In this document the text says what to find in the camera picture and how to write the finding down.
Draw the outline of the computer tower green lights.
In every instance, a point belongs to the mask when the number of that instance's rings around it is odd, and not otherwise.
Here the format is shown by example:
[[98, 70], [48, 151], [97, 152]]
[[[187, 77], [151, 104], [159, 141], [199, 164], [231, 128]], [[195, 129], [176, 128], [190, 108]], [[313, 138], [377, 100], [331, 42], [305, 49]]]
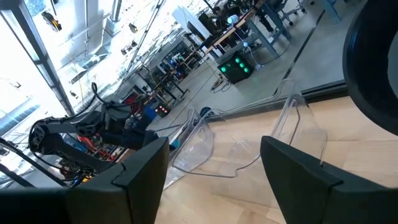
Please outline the computer tower green lights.
[[223, 59], [218, 64], [218, 69], [232, 84], [249, 78], [254, 70], [253, 66], [239, 52]]

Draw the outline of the black aluminium table frame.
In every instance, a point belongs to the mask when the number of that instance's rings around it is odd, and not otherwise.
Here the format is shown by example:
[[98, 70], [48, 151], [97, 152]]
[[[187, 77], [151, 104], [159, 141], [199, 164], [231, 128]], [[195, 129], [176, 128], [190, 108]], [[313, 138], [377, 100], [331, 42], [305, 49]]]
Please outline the black aluminium table frame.
[[298, 85], [293, 79], [286, 78], [281, 81], [274, 95], [268, 98], [227, 111], [216, 111], [216, 109], [210, 110], [208, 108], [205, 113], [205, 109], [203, 108], [200, 115], [207, 122], [215, 122], [221, 121], [222, 118], [233, 119], [280, 110], [284, 107], [285, 101], [290, 94], [297, 94], [304, 97], [307, 103], [316, 103], [348, 96], [348, 89], [345, 81], [340, 80], [306, 90], [299, 90]]

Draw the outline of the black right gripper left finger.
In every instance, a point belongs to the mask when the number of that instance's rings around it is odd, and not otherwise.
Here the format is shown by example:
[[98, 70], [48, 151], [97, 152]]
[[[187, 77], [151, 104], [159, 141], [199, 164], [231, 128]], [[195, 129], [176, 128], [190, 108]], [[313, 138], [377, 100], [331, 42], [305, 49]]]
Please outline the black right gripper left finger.
[[0, 190], [0, 224], [154, 224], [168, 161], [161, 137], [75, 188]]

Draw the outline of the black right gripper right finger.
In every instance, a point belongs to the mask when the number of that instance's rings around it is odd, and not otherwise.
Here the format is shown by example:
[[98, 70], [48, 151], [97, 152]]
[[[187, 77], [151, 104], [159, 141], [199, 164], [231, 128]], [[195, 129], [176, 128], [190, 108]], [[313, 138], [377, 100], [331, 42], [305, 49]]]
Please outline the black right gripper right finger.
[[398, 224], [398, 188], [354, 175], [271, 136], [261, 159], [287, 224]]

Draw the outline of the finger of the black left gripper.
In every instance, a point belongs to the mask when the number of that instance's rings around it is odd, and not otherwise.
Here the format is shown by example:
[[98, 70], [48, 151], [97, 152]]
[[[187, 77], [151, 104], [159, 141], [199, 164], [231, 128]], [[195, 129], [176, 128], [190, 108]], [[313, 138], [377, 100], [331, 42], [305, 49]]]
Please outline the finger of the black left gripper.
[[141, 148], [158, 138], [159, 136], [153, 130], [130, 131], [124, 137], [124, 147], [133, 150], [140, 150]]

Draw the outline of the person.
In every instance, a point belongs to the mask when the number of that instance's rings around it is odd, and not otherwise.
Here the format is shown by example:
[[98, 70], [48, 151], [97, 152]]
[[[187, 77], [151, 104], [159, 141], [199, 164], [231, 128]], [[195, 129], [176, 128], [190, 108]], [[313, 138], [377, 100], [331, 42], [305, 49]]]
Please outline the person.
[[215, 20], [215, 26], [218, 30], [229, 29], [230, 24], [228, 23], [228, 17], [219, 6], [213, 8], [213, 13], [210, 17], [212, 20]]

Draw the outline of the wooden top workbench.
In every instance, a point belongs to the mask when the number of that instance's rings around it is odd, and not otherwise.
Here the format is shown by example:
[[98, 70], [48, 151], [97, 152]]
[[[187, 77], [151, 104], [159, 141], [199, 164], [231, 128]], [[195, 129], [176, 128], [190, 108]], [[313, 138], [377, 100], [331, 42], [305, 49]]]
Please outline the wooden top workbench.
[[[271, 20], [279, 30], [278, 33], [276, 33], [276, 35], [274, 36], [272, 42], [270, 42], [269, 39], [263, 35], [263, 33], [258, 29], [257, 25], [255, 25], [255, 23], [251, 19], [253, 16], [255, 16], [256, 12], [260, 8], [263, 9], [264, 12], [271, 18]], [[220, 48], [220, 43], [222, 41], [227, 39], [232, 34], [237, 35], [238, 34], [237, 30], [245, 24], [247, 24], [250, 30], [252, 31], [251, 35], [249, 35], [246, 39], [240, 41], [240, 43], [230, 48], [228, 51], [224, 52], [222, 56], [215, 57], [216, 60], [221, 60], [221, 58], [226, 58], [227, 56], [232, 55], [237, 51], [240, 51], [241, 49], [244, 48], [245, 41], [247, 41], [248, 44], [250, 44], [251, 42], [254, 42], [257, 39], [261, 41], [261, 44], [257, 46], [259, 49], [265, 47], [274, 56], [279, 56], [279, 54], [276, 52], [276, 49], [274, 48], [276, 40], [279, 38], [280, 35], [283, 35], [287, 40], [291, 39], [291, 35], [288, 33], [288, 30], [283, 25], [282, 19], [279, 17], [279, 14], [274, 12], [270, 8], [270, 6], [267, 3], [267, 0], [259, 0], [257, 4], [255, 4], [252, 8], [250, 8], [250, 10], [247, 13], [241, 16], [237, 22], [232, 24], [232, 26], [224, 34], [222, 34], [215, 41], [213, 41], [209, 46], [209, 48], [204, 52], [204, 54], [208, 55], [212, 51]]]

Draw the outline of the black workstation frame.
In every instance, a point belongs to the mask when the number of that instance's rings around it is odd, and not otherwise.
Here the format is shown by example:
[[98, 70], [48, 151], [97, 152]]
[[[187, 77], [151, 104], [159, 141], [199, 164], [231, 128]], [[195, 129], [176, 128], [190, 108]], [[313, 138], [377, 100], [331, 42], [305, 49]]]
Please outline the black workstation frame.
[[160, 90], [160, 95], [170, 94], [175, 99], [184, 95], [183, 90], [174, 95], [177, 85], [198, 66], [201, 57], [186, 38], [178, 38], [161, 47], [150, 60], [143, 64], [137, 74], [151, 90]]

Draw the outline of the white panel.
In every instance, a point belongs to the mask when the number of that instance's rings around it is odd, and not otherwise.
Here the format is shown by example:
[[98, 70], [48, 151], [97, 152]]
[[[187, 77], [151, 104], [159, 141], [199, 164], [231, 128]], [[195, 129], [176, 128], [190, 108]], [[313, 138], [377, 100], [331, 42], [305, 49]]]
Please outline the white panel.
[[194, 28], [205, 38], [211, 35], [210, 31], [201, 23], [194, 13], [185, 6], [176, 6], [172, 11], [172, 17], [181, 25], [185, 31], [189, 31], [188, 23], [191, 23]]

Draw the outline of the grey office chair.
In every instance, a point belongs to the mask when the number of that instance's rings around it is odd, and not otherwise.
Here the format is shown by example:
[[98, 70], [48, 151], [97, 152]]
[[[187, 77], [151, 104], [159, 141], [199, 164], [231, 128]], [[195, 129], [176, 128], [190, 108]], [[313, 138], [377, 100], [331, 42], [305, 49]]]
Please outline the grey office chair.
[[293, 14], [293, 15], [298, 15], [298, 12], [299, 11], [301, 11], [302, 13], [306, 13], [307, 12], [307, 10], [304, 8], [304, 6], [303, 6], [303, 4], [302, 4], [302, 1], [301, 0], [297, 0], [298, 1], [298, 4], [296, 5], [296, 7], [295, 8], [293, 8], [292, 10], [290, 10], [290, 11], [284, 11], [284, 9], [285, 9], [285, 7], [286, 7], [286, 4], [287, 4], [287, 1], [288, 0], [280, 0], [280, 4], [277, 6], [277, 8], [276, 8], [276, 11], [277, 12], [280, 12], [282, 15], [281, 15], [281, 19], [283, 20], [283, 21], [288, 21], [289, 22], [289, 25], [290, 26], [293, 26], [293, 22], [292, 22], [292, 20], [290, 19], [290, 16]]

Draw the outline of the small black lit box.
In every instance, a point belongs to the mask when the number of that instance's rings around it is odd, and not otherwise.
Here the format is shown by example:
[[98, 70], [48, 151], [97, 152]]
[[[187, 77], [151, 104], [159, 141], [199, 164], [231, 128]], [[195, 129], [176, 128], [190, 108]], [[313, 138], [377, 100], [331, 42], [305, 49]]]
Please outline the small black lit box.
[[156, 112], [157, 115], [159, 115], [161, 118], [164, 118], [170, 113], [170, 109], [168, 106], [165, 106], [163, 104], [159, 104], [158, 106], [155, 107], [154, 111]]

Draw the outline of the clear plastic bin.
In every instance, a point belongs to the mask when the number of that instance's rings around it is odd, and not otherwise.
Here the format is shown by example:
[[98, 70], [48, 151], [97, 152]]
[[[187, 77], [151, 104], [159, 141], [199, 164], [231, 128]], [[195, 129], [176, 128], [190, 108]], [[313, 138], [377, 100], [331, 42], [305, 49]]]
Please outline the clear plastic bin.
[[186, 174], [235, 178], [260, 161], [263, 136], [318, 159], [327, 140], [295, 82], [284, 79], [270, 97], [205, 113], [180, 145], [171, 166]]
[[171, 141], [172, 143], [170, 145], [173, 146], [175, 149], [172, 150], [169, 154], [169, 164], [164, 184], [164, 190], [185, 175], [184, 172], [175, 168], [174, 165], [181, 168], [184, 167], [187, 163], [187, 159], [181, 153], [179, 153], [180, 146], [183, 144], [183, 142], [180, 140], [179, 137], [176, 136], [173, 137]]

